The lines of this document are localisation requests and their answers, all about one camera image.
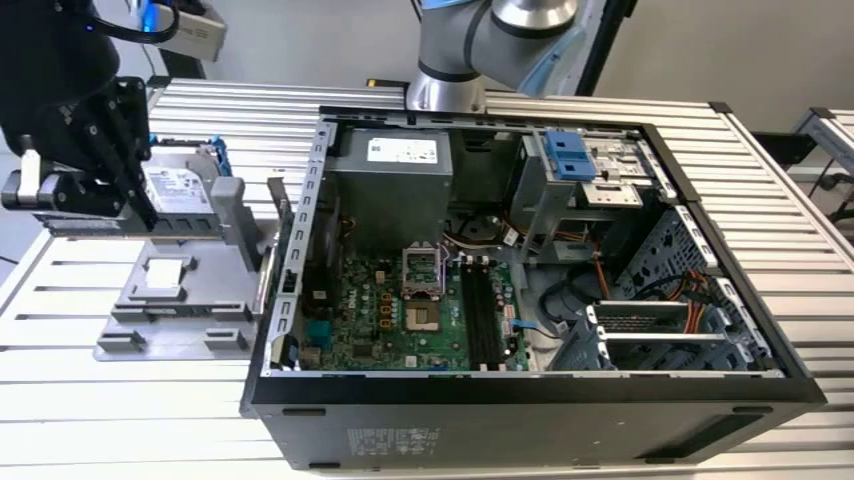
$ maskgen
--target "metal table surface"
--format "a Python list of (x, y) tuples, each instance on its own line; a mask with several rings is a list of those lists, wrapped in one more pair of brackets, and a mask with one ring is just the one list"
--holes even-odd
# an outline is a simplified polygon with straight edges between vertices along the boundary
[[(153, 97), (153, 132), (221, 135), (257, 217), (269, 176), (298, 194), (320, 105), (400, 108), (394, 89), (175, 81)], [(492, 93), (493, 113), (655, 123), (829, 398), (693, 467), (337, 472), (338, 477), (854, 478), (854, 255), (731, 115), (703, 103)], [(141, 241), (43, 235), (0, 289), (0, 478), (262, 478), (293, 472), (238, 402), (246, 361), (99, 363), (91, 348)]]

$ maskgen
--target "ram slot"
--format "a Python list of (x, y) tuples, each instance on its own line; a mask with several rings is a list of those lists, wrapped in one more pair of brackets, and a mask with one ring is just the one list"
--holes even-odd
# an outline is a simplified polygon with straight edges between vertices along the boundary
[(462, 265), (461, 280), (472, 369), (498, 370), (502, 363), (501, 335), (489, 267)]

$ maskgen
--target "robotic arm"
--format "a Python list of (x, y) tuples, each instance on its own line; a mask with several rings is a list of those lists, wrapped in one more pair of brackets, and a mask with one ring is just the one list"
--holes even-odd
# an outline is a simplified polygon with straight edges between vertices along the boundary
[(578, 0), (424, 0), (412, 110), (484, 112), (481, 74), (529, 96), (557, 93), (585, 40)]
[[(65, 219), (119, 217), (151, 231), (158, 211), (146, 195), (151, 157), (145, 83), (117, 78), (109, 37), (162, 43), (173, 25), (141, 32), (98, 16), (93, 0), (0, 0), (0, 127), (22, 157), (2, 185), (11, 210)], [(413, 110), (485, 111), (486, 74), (532, 96), (556, 93), (584, 43), (578, 0), (425, 0)]]
[(0, 0), (0, 127), (22, 157), (0, 195), (7, 209), (117, 217), (127, 206), (154, 226), (146, 86), (117, 78), (109, 37), (166, 41), (175, 4), (173, 13), (170, 28), (146, 33), (102, 20), (93, 0)]

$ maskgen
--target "black wire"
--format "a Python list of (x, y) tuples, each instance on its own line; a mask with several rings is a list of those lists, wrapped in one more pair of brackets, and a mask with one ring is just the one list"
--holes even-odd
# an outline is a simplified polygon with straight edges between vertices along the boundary
[(170, 41), (178, 33), (182, 12), (175, 0), (151, 0), (151, 3), (166, 5), (173, 10), (173, 24), (166, 28), (166, 30), (161, 30), (159, 32), (143, 32), (141, 30), (121, 27), (119, 25), (90, 15), (79, 15), (79, 20), (83, 22), (85, 28), (89, 31), (118, 38), (119, 40), (145, 44), (163, 43)]
[(831, 223), (836, 224), (843, 220), (848, 220), (849, 218), (854, 218), (854, 210), (844, 210), (843, 212), (832, 213), (828, 219)]
[(552, 338), (553, 340), (561, 340), (561, 337), (554, 336), (552, 333), (545, 332), (544, 330), (541, 330), (540, 328), (536, 327), (518, 327), (525, 329), (526, 331), (533, 331), (540, 333), (544, 337), (546, 338)]
[(671, 275), (669, 277), (663, 278), (661, 280), (656, 280), (653, 283), (650, 283), (646, 287), (644, 287), (638, 293), (636, 293), (636, 296), (632, 297), (633, 300), (642, 300), (645, 298), (648, 298), (649, 295), (646, 295), (646, 293), (661, 287), (663, 285), (667, 285), (671, 282), (675, 282), (677, 280), (683, 280), (683, 278), (685, 278), (685, 274), (684, 275)]
[(811, 189), (811, 194), (808, 195), (808, 198), (813, 198), (813, 194), (816, 193), (816, 189), (819, 188), (819, 184), (823, 181), (823, 178), (825, 178), (825, 174), (828, 173), (828, 170), (831, 170), (831, 165), (833, 165), (833, 162), (835, 162), (835, 160), (832, 158), (831, 161), (828, 162), (828, 165), (825, 165), (825, 170), (823, 170), (823, 174), (816, 179), (816, 183), (813, 184), (813, 188)]
[[(589, 264), (576, 265), (576, 266), (570, 267), (568, 269), (565, 278), (562, 280), (560, 280), (558, 282), (556, 282), (553, 285), (550, 285), (549, 288), (546, 288), (546, 290), (541, 294), (540, 298), (537, 299), (537, 307), (538, 307), (541, 313), (544, 314), (544, 317), (546, 317), (553, 323), (561, 323), (561, 322), (565, 322), (565, 321), (569, 320), (569, 319), (564, 318), (562, 316), (553, 314), (549, 311), (549, 305), (546, 305), (548, 301), (549, 301), (549, 297), (552, 297), (553, 295), (560, 293), (561, 290), (564, 290), (565, 288), (568, 290), (570, 290), (570, 293), (573, 295), (576, 295), (578, 300), (581, 302), (586, 303), (586, 304), (594, 303), (594, 302), (601, 300), (601, 299), (588, 295), (585, 292), (582, 292), (578, 289), (578, 287), (574, 285), (574, 283), (573, 283), (578, 279), (580, 275), (585, 272), (588, 267), (590, 267)], [(569, 308), (569, 305), (566, 304), (566, 301), (564, 300), (564, 296), (561, 296), (561, 301), (564, 302), (564, 306), (568, 307), (568, 311), (569, 311), (570, 315), (577, 317), (578, 315), (576, 314), (573, 309)]]
[[(131, 11), (131, 0), (125, 0), (125, 4), (129, 6), (129, 12)], [(139, 48), (143, 49), (143, 55), (146, 55), (146, 60), (149, 60), (149, 66), (151, 67), (151, 74), (158, 75), (158, 69), (155, 68), (155, 62), (151, 60), (151, 55), (149, 55), (149, 50), (145, 45), (141, 45)]]
[(418, 23), (422, 23), (421, 0), (410, 0), (410, 4), (413, 5), (413, 11), (416, 12), (416, 16), (418, 17)]

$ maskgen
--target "gray wall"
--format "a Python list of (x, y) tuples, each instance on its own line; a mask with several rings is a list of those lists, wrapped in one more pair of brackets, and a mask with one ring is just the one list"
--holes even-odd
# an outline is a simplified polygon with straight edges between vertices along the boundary
[(420, 23), (408, 0), (213, 0), (229, 24), (209, 78), (250, 83), (364, 87), (409, 81)]
[(854, 108), (854, 2), (641, 0), (598, 96), (727, 101), (755, 129)]

